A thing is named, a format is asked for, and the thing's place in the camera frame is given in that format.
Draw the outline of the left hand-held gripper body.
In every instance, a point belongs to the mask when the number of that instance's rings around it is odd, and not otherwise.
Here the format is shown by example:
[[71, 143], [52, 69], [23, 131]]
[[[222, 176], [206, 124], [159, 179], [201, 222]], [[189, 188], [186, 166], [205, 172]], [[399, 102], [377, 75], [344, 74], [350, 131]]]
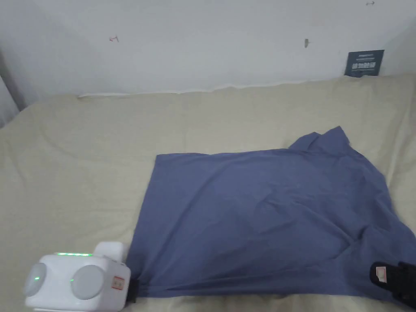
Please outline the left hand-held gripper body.
[[25, 306], [31, 309], [122, 309], [131, 271], [127, 245], [100, 242], [92, 253], [56, 252], [40, 258], [25, 281]]

